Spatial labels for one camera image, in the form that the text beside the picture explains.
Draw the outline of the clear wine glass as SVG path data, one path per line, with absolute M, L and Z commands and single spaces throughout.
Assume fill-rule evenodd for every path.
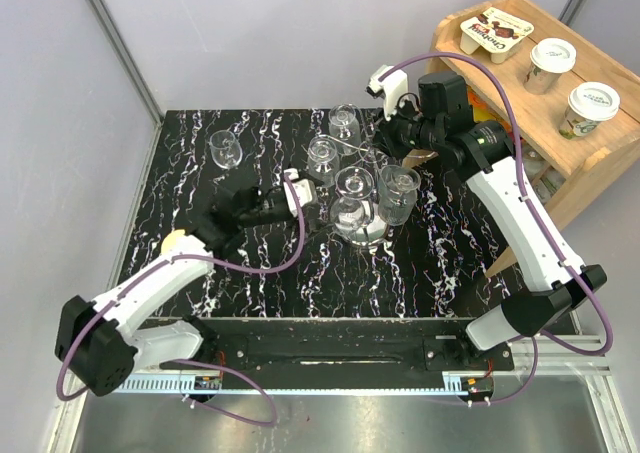
M 374 179 L 364 168 L 349 166 L 335 176 L 338 198 L 330 208 L 330 220 L 340 233 L 351 234 L 373 221 Z
M 214 163 L 222 169 L 233 169 L 243 159 L 243 150 L 236 136 L 229 130 L 214 132 L 209 138 Z

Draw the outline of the chrome wine glass rack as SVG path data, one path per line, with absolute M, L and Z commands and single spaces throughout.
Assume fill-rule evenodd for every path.
M 307 148 L 307 171 L 336 198 L 329 222 L 345 242 L 373 248 L 388 230 L 408 221 L 421 185 L 419 174 L 392 164 L 370 139 L 315 136 Z

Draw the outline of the ribbed glass goblet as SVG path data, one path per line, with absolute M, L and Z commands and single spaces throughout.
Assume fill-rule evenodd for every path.
M 334 142 L 329 138 L 316 137 L 307 149 L 307 172 L 324 187 L 335 183 L 340 170 L 340 157 Z

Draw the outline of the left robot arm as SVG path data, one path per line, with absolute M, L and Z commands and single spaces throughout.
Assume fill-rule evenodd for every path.
M 101 397 L 119 388 L 134 372 L 164 362 L 188 361 L 205 368 L 216 359 L 217 345 L 195 320 L 181 320 L 142 331 L 141 325 L 168 299 L 217 267 L 249 275 L 270 275 L 291 267 L 301 256 L 305 236 L 303 209 L 316 203 L 316 184 L 286 171 L 284 184 L 268 193 L 259 188 L 237 192 L 224 209 L 208 210 L 189 229 L 165 237 L 162 253 L 111 290 L 85 300 L 76 295 L 62 307 L 55 356 L 62 366 L 56 394 L 72 372 L 85 391 Z M 237 249 L 245 230 L 297 221 L 300 232 L 293 255 L 275 267 L 253 268 L 230 263 L 225 255 Z

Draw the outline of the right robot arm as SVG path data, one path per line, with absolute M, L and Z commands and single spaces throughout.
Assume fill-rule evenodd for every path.
M 404 71 L 384 66 L 367 91 L 382 98 L 374 144 L 403 159 L 413 150 L 435 152 L 443 165 L 481 200 L 516 255 L 524 289 L 476 318 L 454 348 L 468 369 L 486 362 L 491 349 L 515 337 L 533 337 L 575 310 L 607 276 L 584 261 L 562 239 L 514 157 L 514 143 L 495 120 L 477 122 L 462 76 L 453 71 L 427 74 L 409 102 Z

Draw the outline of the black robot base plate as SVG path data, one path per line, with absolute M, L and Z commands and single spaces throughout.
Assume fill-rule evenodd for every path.
M 577 370 L 579 358 L 545 337 L 484 353 L 463 344 L 465 319 L 190 318 L 204 333 L 203 362 L 221 360 L 272 395 L 423 396 L 462 393 L 492 371 L 523 377 L 532 354 L 543 375 Z

